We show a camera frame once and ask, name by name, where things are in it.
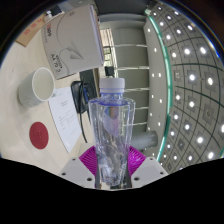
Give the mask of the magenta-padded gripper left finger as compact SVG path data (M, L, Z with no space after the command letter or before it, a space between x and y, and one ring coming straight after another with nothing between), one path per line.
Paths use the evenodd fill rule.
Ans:
M98 188L99 172L95 147L90 147L79 157L72 157L59 176L84 188Z

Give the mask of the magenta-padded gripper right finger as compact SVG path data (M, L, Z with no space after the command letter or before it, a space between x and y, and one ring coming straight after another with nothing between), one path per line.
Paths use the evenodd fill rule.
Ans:
M127 165L132 188L143 187L168 175L154 157L146 157L134 147L129 148Z

